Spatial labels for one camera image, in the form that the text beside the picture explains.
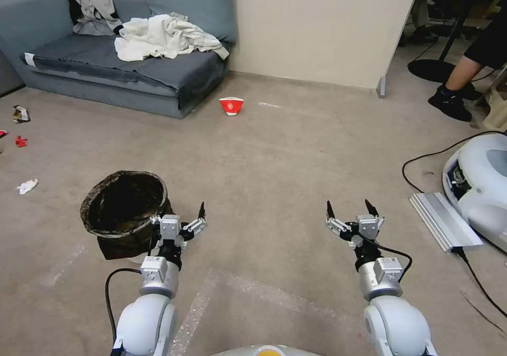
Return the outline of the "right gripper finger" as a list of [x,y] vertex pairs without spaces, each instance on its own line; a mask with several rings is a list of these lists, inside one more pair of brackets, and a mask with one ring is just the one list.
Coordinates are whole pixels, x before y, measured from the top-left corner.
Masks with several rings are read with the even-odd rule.
[[365,199],[364,202],[368,213],[377,219],[378,227],[381,227],[385,221],[385,217],[379,214],[376,207],[373,204],[371,204],[368,199]]
[[326,226],[341,239],[350,239],[350,226],[335,217],[329,200],[326,202]]

